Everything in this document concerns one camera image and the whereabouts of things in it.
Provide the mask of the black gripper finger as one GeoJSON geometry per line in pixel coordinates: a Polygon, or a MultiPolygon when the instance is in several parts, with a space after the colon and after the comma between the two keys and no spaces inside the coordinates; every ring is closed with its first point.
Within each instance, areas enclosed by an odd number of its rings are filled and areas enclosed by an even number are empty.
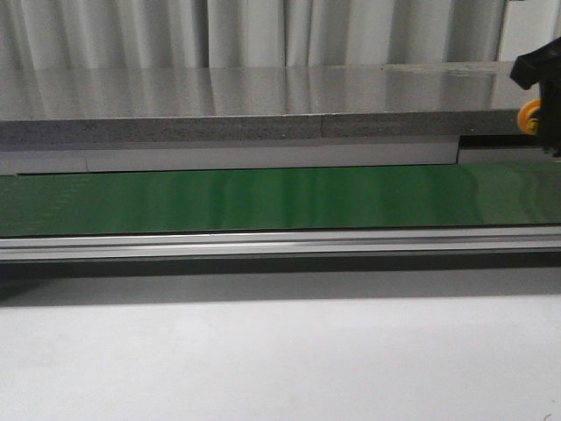
{"type": "Polygon", "coordinates": [[[541,99],[540,133],[560,137],[560,38],[516,58],[510,78],[522,89],[535,84],[541,99]]]}

